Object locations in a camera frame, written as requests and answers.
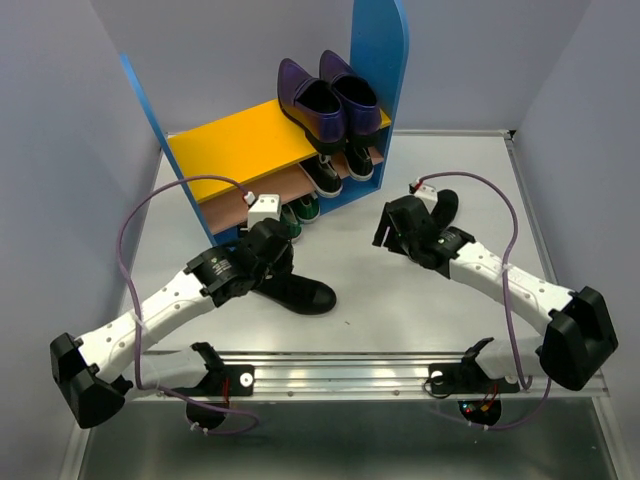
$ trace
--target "green sneaker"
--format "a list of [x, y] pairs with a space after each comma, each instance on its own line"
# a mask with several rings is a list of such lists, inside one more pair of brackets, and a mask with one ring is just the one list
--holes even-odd
[[320, 216], [320, 204], [315, 193], [300, 197], [289, 205], [291, 205], [300, 223], [313, 223]]
[[300, 225], [300, 222], [296, 218], [296, 214], [293, 213], [293, 209], [288, 204], [282, 206], [282, 211], [280, 212], [280, 223], [289, 229], [291, 241], [298, 241], [302, 234], [302, 225]]

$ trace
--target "purple loafer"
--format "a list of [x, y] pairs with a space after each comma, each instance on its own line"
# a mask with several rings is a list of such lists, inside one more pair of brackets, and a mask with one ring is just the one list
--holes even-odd
[[346, 143], [347, 116], [329, 84], [313, 78], [300, 65], [285, 58], [278, 69], [278, 102], [322, 155], [333, 155]]
[[331, 50], [320, 57], [320, 78], [331, 85], [347, 112], [349, 142], [355, 147], [374, 146], [382, 118], [378, 97], [369, 84]]

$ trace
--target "white connector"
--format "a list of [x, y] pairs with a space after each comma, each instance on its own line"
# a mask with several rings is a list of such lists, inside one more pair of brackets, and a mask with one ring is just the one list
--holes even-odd
[[251, 229], [256, 223], [266, 219], [280, 219], [282, 204], [280, 203], [280, 195], [265, 194], [260, 195], [258, 200], [249, 208], [247, 217], [247, 227]]
[[413, 196], [422, 200], [429, 213], [433, 212], [436, 203], [438, 203], [438, 191], [431, 185], [421, 185]]
[[242, 198], [249, 207], [251, 207], [256, 201], [256, 195], [251, 191], [247, 192], [247, 194]]

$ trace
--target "wire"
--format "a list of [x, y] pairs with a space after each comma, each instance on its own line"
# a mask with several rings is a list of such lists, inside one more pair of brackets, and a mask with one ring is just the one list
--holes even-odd
[[231, 385], [231, 380], [229, 379], [229, 377], [224, 379], [224, 384], [222, 386], [222, 396], [224, 398], [224, 403], [227, 406], [227, 408], [229, 408], [229, 405], [231, 404], [231, 401], [229, 400], [229, 388]]
[[453, 393], [456, 391], [456, 385], [453, 385], [449, 393], [438, 395], [433, 393], [430, 388], [427, 388], [427, 385], [429, 383], [431, 383], [431, 378], [427, 378], [427, 380], [422, 384], [422, 390], [424, 391], [424, 393], [429, 395], [431, 398], [435, 398], [436, 400], [445, 400], [449, 398], [451, 395], [453, 395]]
[[545, 388], [544, 394], [540, 398], [540, 402], [538, 403], [536, 408], [534, 408], [531, 413], [529, 413], [525, 417], [521, 418], [520, 420], [516, 420], [515, 422], [512, 422], [512, 423], [507, 423], [506, 425], [494, 425], [494, 426], [490, 427], [488, 425], [480, 425], [480, 424], [477, 424], [477, 423], [470, 422], [469, 420], [464, 420], [464, 419], [459, 418], [459, 417], [454, 417], [452, 415], [448, 415], [446, 413], [442, 413], [438, 409], [438, 407], [432, 408], [430, 410], [431, 410], [431, 413], [433, 413], [434, 415], [437, 415], [437, 416], [442, 417], [442, 418], [446, 418], [446, 419], [451, 420], [451, 421], [456, 422], [456, 423], [467, 425], [467, 426], [469, 426], [471, 428], [477, 428], [478, 430], [493, 430], [493, 431], [511, 430], [513, 428], [521, 427], [522, 425], [524, 425], [526, 423], [529, 423], [531, 420], [533, 420], [536, 417], [536, 415], [538, 415], [540, 413], [540, 411], [542, 410], [542, 408], [546, 404], [547, 399], [549, 398], [549, 393], [551, 392], [552, 383], [553, 382], [551, 381], [551, 379], [548, 378], [547, 379], [547, 386]]
[[513, 204], [509, 200], [509, 198], [505, 195], [505, 193], [498, 188], [496, 184], [487, 180], [480, 175], [476, 175], [475, 173], [469, 172], [442, 172], [442, 173], [434, 173], [431, 175], [425, 175], [424, 177], [420, 177], [418, 179], [417, 189], [422, 186], [422, 183], [425, 180], [429, 180], [432, 178], [439, 177], [469, 177], [475, 180], [478, 180], [489, 188], [491, 188], [494, 192], [496, 192], [500, 198], [504, 201], [509, 209], [509, 213], [511, 213], [511, 220], [513, 221], [513, 235], [511, 236], [511, 240], [507, 244], [507, 248], [504, 250], [504, 254], [502, 255], [502, 296], [503, 296], [503, 304], [504, 304], [504, 313], [507, 319], [507, 330], [509, 332], [509, 342], [511, 343], [511, 350], [513, 352], [513, 359], [516, 364], [516, 372], [518, 373], [518, 380], [520, 381], [520, 385], [522, 385], [523, 390], [528, 390], [533, 383], [533, 377], [529, 377], [525, 380], [524, 371], [522, 369], [522, 362], [520, 360], [520, 352], [518, 350], [518, 341], [516, 340], [516, 332], [513, 326], [513, 317], [511, 314], [512, 305], [511, 305], [511, 293], [509, 291], [509, 256], [511, 255], [511, 250], [513, 250], [513, 246], [518, 239], [518, 215], [516, 214], [516, 209], [513, 207]]
[[496, 395], [498, 394], [498, 384], [497, 383], [494, 383], [493, 386], [491, 388], [489, 388], [489, 391], [484, 396], [484, 398], [482, 400], [480, 400], [478, 403], [476, 403], [476, 405], [478, 407], [484, 406], [485, 402], [487, 401], [487, 398], [489, 398], [489, 395], [491, 395], [491, 393], [494, 394], [493, 398], [496, 398]]
[[135, 350], [134, 350], [134, 355], [133, 355], [133, 365], [134, 365], [134, 377], [135, 377], [135, 383], [136, 383], [136, 387], [139, 390], [158, 390], [162, 393], [164, 393], [165, 395], [169, 396], [169, 397], [174, 397], [174, 398], [178, 398], [180, 400], [183, 400], [191, 405], [194, 405], [196, 407], [202, 408], [204, 410], [209, 410], [211, 412], [216, 412], [216, 413], [226, 413], [226, 414], [231, 414], [231, 415], [242, 415], [244, 417], [247, 417], [249, 419], [251, 419], [251, 424], [245, 427], [241, 427], [238, 429], [234, 429], [234, 430], [226, 430], [226, 431], [205, 431], [205, 434], [211, 434], [211, 435], [236, 435], [239, 433], [245, 433], [248, 432], [249, 430], [252, 430], [253, 428], [257, 427], [260, 424], [260, 417], [258, 417], [255, 413], [252, 412], [248, 412], [248, 411], [244, 411], [244, 410], [234, 410], [234, 409], [230, 409], [230, 408], [222, 408], [222, 407], [216, 407], [214, 405], [209, 405], [207, 403], [204, 402], [199, 402], [197, 400], [194, 400], [186, 395], [183, 395], [181, 393], [178, 393], [174, 390], [171, 390], [170, 388], [167, 387], [163, 387], [161, 385], [158, 386], [153, 386], [153, 387], [147, 387], [142, 383], [142, 376], [140, 373], [140, 360], [142, 358], [142, 307], [140, 305], [140, 299], [138, 298], [138, 292], [136, 290], [135, 285], [133, 284], [133, 279], [131, 278], [131, 272], [129, 271], [129, 269], [125, 266], [124, 261], [123, 261], [123, 254], [122, 254], [122, 243], [123, 243], [123, 238], [124, 238], [124, 232], [127, 228], [127, 226], [129, 225], [129, 223], [131, 222], [131, 220], [133, 219], [133, 217], [136, 215], [136, 213], [138, 213], [138, 211], [147, 203], [149, 202], [153, 197], [155, 197], [156, 195], [169, 190], [170, 188], [176, 187], [178, 185], [184, 185], [190, 182], [194, 182], [196, 180], [218, 180], [221, 182], [227, 182], [232, 184], [233, 186], [235, 186], [236, 188], [238, 188], [244, 196], [249, 195], [249, 191], [242, 186], [240, 183], [236, 182], [235, 180], [232, 180], [230, 178], [227, 177], [222, 177], [219, 175], [196, 175], [193, 177], [186, 177], [186, 178], [182, 178], [170, 183], [167, 183], [166, 185], [163, 185], [162, 187], [154, 190], [153, 192], [151, 192], [147, 197], [145, 197], [138, 205], [136, 205], [136, 207], [131, 211], [131, 213], [127, 216], [127, 218], [125, 219], [124, 223], [122, 224], [122, 226], [120, 227], [120, 231], [118, 232], [118, 243], [116, 246], [116, 256], [117, 256], [117, 260], [118, 260], [118, 268], [120, 269], [120, 273], [122, 274], [122, 276], [124, 277], [124, 280], [127, 284], [127, 288], [129, 289], [129, 293], [131, 294], [131, 300], [133, 302], [133, 311], [135, 312], [135, 315], [138, 319], [138, 321], [135, 322]]
[[487, 410], [489, 410], [489, 409], [491, 408], [491, 406], [494, 404], [494, 402], [496, 401], [496, 397], [497, 397], [497, 396], [498, 396], [498, 384], [496, 383], [496, 384], [493, 386], [493, 397], [491, 397], [491, 401], [489, 402], [489, 404], [488, 404], [488, 405], [482, 405], [482, 406], [480, 407], [480, 409], [481, 409], [483, 412], [486, 412]]

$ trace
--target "screw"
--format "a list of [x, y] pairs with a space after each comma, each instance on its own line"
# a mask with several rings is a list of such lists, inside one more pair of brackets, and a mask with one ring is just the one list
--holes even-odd
[[243, 387], [250, 387], [253, 385], [253, 375], [248, 372], [240, 375], [240, 385]]

